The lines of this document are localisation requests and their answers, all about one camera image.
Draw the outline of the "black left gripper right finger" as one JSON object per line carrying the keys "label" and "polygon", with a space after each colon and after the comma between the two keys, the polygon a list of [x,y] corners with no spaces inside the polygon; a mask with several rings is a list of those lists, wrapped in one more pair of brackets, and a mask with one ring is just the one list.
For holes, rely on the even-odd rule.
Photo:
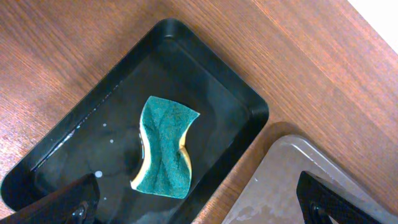
{"label": "black left gripper right finger", "polygon": [[309,171],[300,173],[296,194],[305,224],[332,224],[333,220],[337,223],[381,223],[339,195],[335,185]]}

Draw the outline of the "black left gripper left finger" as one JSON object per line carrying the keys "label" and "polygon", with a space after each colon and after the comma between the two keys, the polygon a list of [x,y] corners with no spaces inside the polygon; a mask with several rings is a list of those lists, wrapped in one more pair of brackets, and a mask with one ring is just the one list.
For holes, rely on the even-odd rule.
{"label": "black left gripper left finger", "polygon": [[100,190],[96,177],[87,174],[66,187],[1,220],[1,224],[95,222]]}

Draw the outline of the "green yellow sponge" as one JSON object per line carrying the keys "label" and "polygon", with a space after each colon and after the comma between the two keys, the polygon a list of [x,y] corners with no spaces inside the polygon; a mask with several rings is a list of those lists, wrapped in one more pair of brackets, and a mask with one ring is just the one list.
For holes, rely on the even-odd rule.
{"label": "green yellow sponge", "polygon": [[143,162],[130,181],[143,194],[183,199],[192,183],[192,163],[185,147],[187,132],[200,116],[165,98],[148,97],[139,120]]}

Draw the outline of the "black wash tray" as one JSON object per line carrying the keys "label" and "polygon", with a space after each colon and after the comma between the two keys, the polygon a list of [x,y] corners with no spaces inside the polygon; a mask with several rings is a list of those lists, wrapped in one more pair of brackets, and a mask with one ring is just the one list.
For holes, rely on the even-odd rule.
{"label": "black wash tray", "polygon": [[[200,114],[187,133],[193,177],[185,199],[130,186],[150,96]],[[100,170],[96,223],[190,223],[268,117],[267,103],[185,24],[164,19],[7,173],[1,198],[17,211]]]}

